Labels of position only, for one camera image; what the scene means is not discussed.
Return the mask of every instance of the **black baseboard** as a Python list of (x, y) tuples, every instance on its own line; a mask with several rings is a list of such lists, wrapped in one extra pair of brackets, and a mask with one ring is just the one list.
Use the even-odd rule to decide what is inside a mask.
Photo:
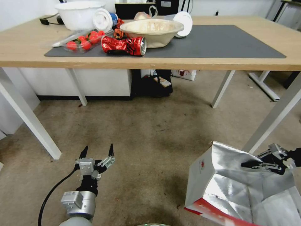
[[(37, 95), (40, 101), (42, 100), (79, 100), (78, 96), (48, 96)], [(132, 100), (130, 96), (86, 96), (87, 100)]]

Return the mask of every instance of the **gray desk mat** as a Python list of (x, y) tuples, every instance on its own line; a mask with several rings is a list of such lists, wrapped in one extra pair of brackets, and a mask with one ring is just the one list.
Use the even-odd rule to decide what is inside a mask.
[[(56, 47), (47, 57), (129, 57), (127, 54), (106, 54), (101, 45), (86, 53)], [(185, 38), (173, 38), (163, 48), (147, 49), (144, 57), (163, 58), (286, 58), (277, 50), (234, 25), (194, 25)]]

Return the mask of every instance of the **paper bag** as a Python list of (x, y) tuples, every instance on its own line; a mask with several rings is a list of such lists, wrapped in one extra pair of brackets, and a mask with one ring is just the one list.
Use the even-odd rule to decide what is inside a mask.
[(275, 161), (213, 142), (190, 166), (185, 209), (226, 226), (300, 226), (301, 197), (292, 172)]

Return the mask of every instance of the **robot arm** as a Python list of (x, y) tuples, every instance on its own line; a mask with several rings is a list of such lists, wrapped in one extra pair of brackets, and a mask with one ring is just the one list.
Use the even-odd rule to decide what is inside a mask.
[(64, 221), (60, 226), (91, 226), (95, 212), (95, 198), (98, 194), (98, 181), (101, 174), (105, 172), (114, 162), (113, 144), (110, 146), (108, 157), (102, 160), (86, 158), (88, 146), (81, 152), (79, 159), (75, 160), (73, 171), (58, 182), (46, 196), (39, 214), (38, 226), (41, 226), (43, 210), (51, 193), (75, 171), (80, 170), (81, 185), (75, 191), (64, 193), (61, 203), (67, 210), (67, 215), (71, 217)]
[(287, 151), (278, 144), (269, 145), (269, 149), (257, 156), (261, 161), (249, 160), (241, 164), (251, 169), (265, 169), (283, 175), (287, 168), (301, 166), (301, 148)]

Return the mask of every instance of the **wooden tabletop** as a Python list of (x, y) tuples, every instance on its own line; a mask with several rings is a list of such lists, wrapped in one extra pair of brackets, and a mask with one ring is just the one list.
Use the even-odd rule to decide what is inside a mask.
[(301, 70), (301, 33), (260, 17), (200, 16), (194, 24), (233, 24), (286, 55), (285, 59), (46, 57), (51, 45), (71, 31), (38, 19), (0, 32), (0, 67)]

